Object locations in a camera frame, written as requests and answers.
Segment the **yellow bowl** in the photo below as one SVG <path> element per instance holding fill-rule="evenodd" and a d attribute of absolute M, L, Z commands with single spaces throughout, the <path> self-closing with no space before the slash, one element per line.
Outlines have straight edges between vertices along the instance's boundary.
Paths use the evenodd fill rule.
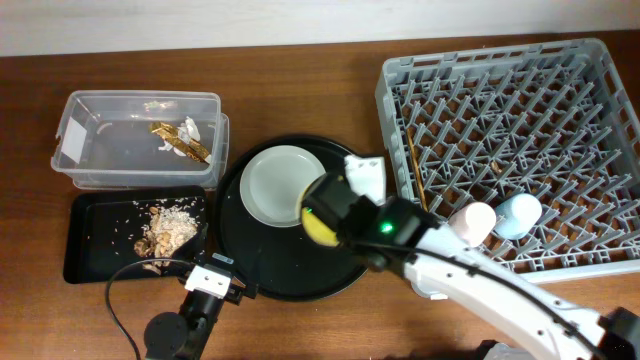
<path fill-rule="evenodd" d="M 310 188 L 311 184 L 307 185 L 298 195 L 296 201 L 296 211 L 299 215 L 300 224 L 314 243 L 323 247 L 336 248 L 339 246 L 336 232 L 313 215 L 310 208 L 302 205 L 303 198 Z"/>

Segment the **food scraps pile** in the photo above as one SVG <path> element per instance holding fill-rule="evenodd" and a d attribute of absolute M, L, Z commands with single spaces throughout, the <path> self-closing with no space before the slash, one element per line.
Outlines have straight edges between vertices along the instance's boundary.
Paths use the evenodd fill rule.
<path fill-rule="evenodd" d="M 195 196 L 126 202 L 125 209 L 132 213 L 115 221 L 107 244 L 120 258 L 133 254 L 134 260 L 153 259 L 141 269 L 161 275 L 170 262 L 157 258 L 172 258 L 196 236 L 201 208 L 202 201 Z"/>

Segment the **grey plate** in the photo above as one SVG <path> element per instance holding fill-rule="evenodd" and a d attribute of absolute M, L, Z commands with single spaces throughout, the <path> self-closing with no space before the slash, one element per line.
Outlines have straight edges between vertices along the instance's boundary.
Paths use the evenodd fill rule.
<path fill-rule="evenodd" d="M 324 173 L 323 164 L 308 150 L 292 145 L 269 147 L 252 157 L 242 171 L 242 203 L 262 224 L 299 225 L 299 197 Z"/>

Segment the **wooden chopstick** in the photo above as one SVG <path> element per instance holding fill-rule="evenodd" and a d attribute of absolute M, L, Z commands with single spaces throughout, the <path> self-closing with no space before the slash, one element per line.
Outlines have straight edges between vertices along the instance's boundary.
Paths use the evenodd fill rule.
<path fill-rule="evenodd" d="M 407 138 L 408 148 L 409 148 L 409 153 L 410 153 L 411 166 L 412 166 L 412 169 L 413 169 L 414 174 L 415 174 L 418 197 L 420 199 L 421 207 L 425 211 L 427 211 L 428 207 L 427 207 L 427 202 L 426 202 L 426 198 L 425 198 L 424 185 L 423 185 L 423 182 L 422 182 L 421 171 L 420 171 L 420 166 L 419 166 L 419 163 L 418 163 L 418 157 L 417 157 L 417 153 L 416 153 L 416 148 L 415 148 L 415 144 L 414 144 L 414 141 L 413 141 L 414 133 L 415 133 L 415 131 L 414 131 L 413 128 L 408 127 L 406 129 L 406 138 Z"/>

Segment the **brown snack wrapper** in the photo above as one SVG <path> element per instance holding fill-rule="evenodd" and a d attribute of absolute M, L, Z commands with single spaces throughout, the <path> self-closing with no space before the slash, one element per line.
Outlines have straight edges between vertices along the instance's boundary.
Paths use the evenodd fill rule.
<path fill-rule="evenodd" d="M 211 163 L 210 152 L 186 131 L 163 122 L 152 122 L 149 129 L 151 133 L 158 135 L 189 158 L 202 163 Z"/>

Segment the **pink plastic cup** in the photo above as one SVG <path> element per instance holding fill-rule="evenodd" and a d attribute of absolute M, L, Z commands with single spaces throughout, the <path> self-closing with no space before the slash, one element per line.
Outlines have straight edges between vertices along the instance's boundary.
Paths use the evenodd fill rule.
<path fill-rule="evenodd" d="M 497 221 L 495 211 L 483 202 L 473 202 L 453 214 L 448 225 L 471 247 L 478 247 L 490 235 Z"/>

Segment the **white napkin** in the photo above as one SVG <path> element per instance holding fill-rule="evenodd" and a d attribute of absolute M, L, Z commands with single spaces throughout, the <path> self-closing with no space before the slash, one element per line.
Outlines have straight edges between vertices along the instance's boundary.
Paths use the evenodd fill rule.
<path fill-rule="evenodd" d="M 181 140 L 195 140 L 200 141 L 200 133 L 197 125 L 194 120 L 190 117 L 187 117 L 184 122 L 182 122 L 178 127 L 178 133 Z M 186 154 L 181 152 L 178 148 L 165 141 L 163 146 L 159 147 L 160 151 L 173 151 L 176 155 L 180 157 L 185 157 Z"/>

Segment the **blue plastic cup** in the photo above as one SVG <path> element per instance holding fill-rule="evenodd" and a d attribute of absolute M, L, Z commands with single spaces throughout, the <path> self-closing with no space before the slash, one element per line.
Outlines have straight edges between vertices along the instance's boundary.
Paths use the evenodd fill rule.
<path fill-rule="evenodd" d="M 507 240 L 523 238 L 542 215 L 542 205 L 533 195 L 521 193 L 505 200 L 495 208 L 500 221 L 494 231 Z"/>

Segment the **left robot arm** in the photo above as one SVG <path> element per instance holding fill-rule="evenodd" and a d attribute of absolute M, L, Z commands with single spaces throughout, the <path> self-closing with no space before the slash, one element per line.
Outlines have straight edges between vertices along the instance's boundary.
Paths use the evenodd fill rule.
<path fill-rule="evenodd" d="M 194 256 L 187 272 L 187 295 L 178 312 L 155 316 L 144 332 L 145 357 L 152 360 L 199 359 L 224 304 L 255 298 L 258 285 L 241 280 L 233 259 L 215 253 Z"/>

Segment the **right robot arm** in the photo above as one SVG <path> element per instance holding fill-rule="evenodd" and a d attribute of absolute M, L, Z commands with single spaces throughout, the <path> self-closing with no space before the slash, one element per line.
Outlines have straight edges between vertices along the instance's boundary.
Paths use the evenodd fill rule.
<path fill-rule="evenodd" d="M 348 249 L 371 270 L 389 270 L 447 295 L 513 339 L 533 359 L 636 359 L 639 317 L 603 316 L 568 302 L 495 263 L 416 204 L 378 205 L 326 173 L 298 200 L 307 235 Z"/>

